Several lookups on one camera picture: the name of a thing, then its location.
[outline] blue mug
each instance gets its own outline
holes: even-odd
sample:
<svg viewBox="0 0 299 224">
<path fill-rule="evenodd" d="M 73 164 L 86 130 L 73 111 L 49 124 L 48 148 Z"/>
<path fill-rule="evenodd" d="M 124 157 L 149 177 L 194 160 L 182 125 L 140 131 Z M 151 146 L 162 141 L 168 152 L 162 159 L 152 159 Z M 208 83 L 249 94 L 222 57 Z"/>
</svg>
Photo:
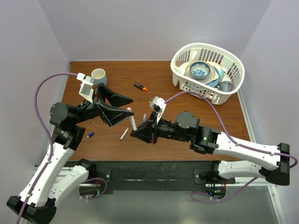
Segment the blue mug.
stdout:
<svg viewBox="0 0 299 224">
<path fill-rule="evenodd" d="M 233 89 L 233 83 L 230 81 L 222 81 L 218 85 L 218 89 L 222 92 L 231 92 Z"/>
</svg>

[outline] white marker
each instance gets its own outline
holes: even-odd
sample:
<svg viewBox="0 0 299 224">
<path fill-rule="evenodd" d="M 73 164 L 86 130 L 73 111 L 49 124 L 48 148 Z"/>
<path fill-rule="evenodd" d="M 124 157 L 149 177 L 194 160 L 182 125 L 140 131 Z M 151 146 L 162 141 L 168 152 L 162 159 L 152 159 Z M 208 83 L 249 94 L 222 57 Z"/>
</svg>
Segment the white marker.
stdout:
<svg viewBox="0 0 299 224">
<path fill-rule="evenodd" d="M 128 130 L 129 130 L 129 128 L 127 128 L 127 129 L 125 130 L 125 132 L 122 134 L 122 136 L 121 136 L 120 140 L 122 140 L 122 139 L 123 139 L 123 137 L 125 137 L 125 135 L 126 135 L 126 133 L 128 132 Z"/>
<path fill-rule="evenodd" d="M 142 123 L 144 123 L 146 120 L 146 113 L 143 115 Z"/>
<path fill-rule="evenodd" d="M 136 126 L 136 123 L 135 123 L 134 116 L 130 116 L 130 120 L 131 120 L 131 123 L 132 123 L 133 130 L 136 131 L 137 130 L 137 126 Z"/>
</svg>

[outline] white mug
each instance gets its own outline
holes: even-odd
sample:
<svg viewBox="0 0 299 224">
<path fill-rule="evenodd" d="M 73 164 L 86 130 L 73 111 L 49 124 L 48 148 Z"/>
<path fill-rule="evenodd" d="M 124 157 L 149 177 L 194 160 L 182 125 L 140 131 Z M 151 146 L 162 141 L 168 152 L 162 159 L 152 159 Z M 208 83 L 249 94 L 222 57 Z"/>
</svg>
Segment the white mug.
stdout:
<svg viewBox="0 0 299 224">
<path fill-rule="evenodd" d="M 94 79 L 93 84 L 98 85 L 100 83 L 103 83 L 104 85 L 107 85 L 107 76 L 106 72 L 103 69 L 95 69 L 92 71 L 92 78 Z"/>
</svg>

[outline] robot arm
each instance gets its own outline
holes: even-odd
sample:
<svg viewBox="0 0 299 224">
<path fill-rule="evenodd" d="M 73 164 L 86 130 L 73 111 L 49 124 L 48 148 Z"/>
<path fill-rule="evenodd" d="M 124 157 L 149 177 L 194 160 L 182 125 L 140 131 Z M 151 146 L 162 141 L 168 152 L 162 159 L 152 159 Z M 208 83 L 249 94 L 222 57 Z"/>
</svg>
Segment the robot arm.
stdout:
<svg viewBox="0 0 299 224">
<path fill-rule="evenodd" d="M 50 123 L 55 126 L 52 136 L 52 158 L 49 162 L 49 146 L 45 158 L 26 188 L 18 196 L 11 196 L 7 201 L 7 206 L 18 215 L 25 199 L 29 198 L 22 217 L 35 224 L 48 224 L 53 219 L 59 203 L 80 183 L 97 175 L 95 164 L 82 159 L 67 176 L 53 185 L 62 167 L 83 138 L 85 128 L 76 124 L 99 116 L 103 122 L 113 126 L 134 115 L 132 111 L 118 108 L 132 103 L 132 99 L 112 92 L 103 84 L 99 84 L 94 91 L 93 79 L 82 73 L 78 74 L 77 79 L 82 81 L 79 94 L 86 100 L 78 106 L 64 103 L 52 106 Z M 37 179 L 31 195 L 28 195 L 29 189 Z"/>
<path fill-rule="evenodd" d="M 273 184 L 290 184 L 289 158 L 275 154 L 289 154 L 289 145 L 280 143 L 278 146 L 267 146 L 233 138 L 238 142 L 236 145 L 225 133 L 199 125 L 200 120 L 190 112 L 181 112 L 175 123 L 162 119 L 165 106 L 163 99 L 155 97 L 150 104 L 154 112 L 130 135 L 151 144 L 155 144 L 158 137 L 190 142 L 190 149 L 197 153 L 229 155 L 244 160 L 222 161 L 218 164 L 217 170 L 214 170 L 214 177 L 218 179 L 216 183 L 232 177 L 262 177 Z M 239 144 L 267 151 L 269 154 L 252 151 Z"/>
</svg>

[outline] blue bowl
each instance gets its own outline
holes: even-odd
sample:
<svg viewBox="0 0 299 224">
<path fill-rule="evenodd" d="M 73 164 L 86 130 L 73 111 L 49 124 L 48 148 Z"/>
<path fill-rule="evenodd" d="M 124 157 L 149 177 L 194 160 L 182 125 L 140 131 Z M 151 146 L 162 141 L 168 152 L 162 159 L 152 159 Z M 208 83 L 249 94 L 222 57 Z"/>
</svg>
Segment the blue bowl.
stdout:
<svg viewBox="0 0 299 224">
<path fill-rule="evenodd" d="M 190 66 L 190 73 L 195 80 L 205 79 L 211 72 L 210 66 L 205 62 L 195 62 Z"/>
</svg>

